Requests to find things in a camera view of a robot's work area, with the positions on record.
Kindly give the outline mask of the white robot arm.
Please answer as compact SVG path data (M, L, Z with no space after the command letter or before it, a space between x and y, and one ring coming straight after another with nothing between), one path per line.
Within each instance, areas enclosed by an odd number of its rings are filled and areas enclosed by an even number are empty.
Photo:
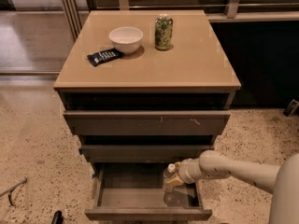
M215 150L204 151L196 159L171 163L165 169L166 190L200 179L230 176L272 194L268 224L299 224L299 154L281 165L238 161Z

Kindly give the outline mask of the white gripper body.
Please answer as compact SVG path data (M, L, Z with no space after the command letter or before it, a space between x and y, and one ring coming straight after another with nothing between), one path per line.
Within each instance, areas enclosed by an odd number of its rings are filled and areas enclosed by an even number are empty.
M200 179L199 159L184 160L178 168L178 176L187 184L191 184Z

